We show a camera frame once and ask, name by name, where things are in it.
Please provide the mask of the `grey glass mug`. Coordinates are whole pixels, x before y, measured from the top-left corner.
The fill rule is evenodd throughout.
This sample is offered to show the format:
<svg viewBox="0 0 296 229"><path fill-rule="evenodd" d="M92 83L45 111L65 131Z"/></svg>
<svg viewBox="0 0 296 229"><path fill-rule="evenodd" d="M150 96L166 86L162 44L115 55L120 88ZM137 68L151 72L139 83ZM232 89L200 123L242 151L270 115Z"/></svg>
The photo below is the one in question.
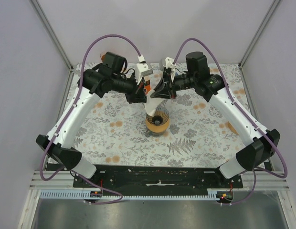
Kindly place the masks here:
<svg viewBox="0 0 296 229"><path fill-rule="evenodd" d="M152 136L152 137L160 137L160 136L162 136L164 134L165 134L165 131L162 131L162 132L153 132L153 131L147 129L146 130L146 133L145 133L145 136L146 137L150 137L150 136Z"/></svg>

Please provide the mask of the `coffee filter box orange black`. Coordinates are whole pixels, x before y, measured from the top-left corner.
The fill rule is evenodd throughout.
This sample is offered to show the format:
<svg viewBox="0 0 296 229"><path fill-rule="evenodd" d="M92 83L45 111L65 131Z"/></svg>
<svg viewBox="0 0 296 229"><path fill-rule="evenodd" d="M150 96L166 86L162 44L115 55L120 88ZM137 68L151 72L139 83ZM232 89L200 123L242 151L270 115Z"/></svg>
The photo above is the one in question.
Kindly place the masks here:
<svg viewBox="0 0 296 229"><path fill-rule="evenodd" d="M147 95L151 90L150 80L145 81L144 83L144 93Z"/></svg>

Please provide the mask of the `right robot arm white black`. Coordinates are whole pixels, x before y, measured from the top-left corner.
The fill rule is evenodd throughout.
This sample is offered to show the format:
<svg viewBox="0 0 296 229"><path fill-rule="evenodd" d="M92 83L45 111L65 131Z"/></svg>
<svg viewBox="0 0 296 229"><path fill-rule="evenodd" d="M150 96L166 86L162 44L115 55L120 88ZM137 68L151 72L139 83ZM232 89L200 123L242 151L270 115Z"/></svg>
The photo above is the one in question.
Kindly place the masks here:
<svg viewBox="0 0 296 229"><path fill-rule="evenodd" d="M259 123L242 104L232 96L225 79L211 74L207 58L202 52L186 55L187 71L175 74L176 65L172 58L165 58L160 64L163 76L155 89L147 94L146 113L154 115L158 105L166 99L174 99L177 91L194 89L196 94L218 109L237 131L245 147L218 167L214 175L215 185L226 187L231 178L244 171L252 171L272 157L278 145L280 134L276 129L268 130Z"/></svg>

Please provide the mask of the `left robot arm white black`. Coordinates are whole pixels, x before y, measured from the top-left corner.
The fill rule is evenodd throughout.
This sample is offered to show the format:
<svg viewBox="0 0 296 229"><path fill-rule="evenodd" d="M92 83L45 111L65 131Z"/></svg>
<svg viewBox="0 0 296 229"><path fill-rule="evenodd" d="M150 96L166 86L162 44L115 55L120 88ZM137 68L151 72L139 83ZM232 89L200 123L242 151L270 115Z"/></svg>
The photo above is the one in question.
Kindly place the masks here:
<svg viewBox="0 0 296 229"><path fill-rule="evenodd" d="M84 176L84 182L89 187L100 183L100 175L96 173L96 167L73 148L75 136L89 112L110 91L125 94L129 103L145 102L143 78L153 71L143 56L139 56L138 60L131 77L127 78L126 58L107 52L101 63L82 73L73 100L56 125L47 135L38 135L36 139L45 155Z"/></svg>

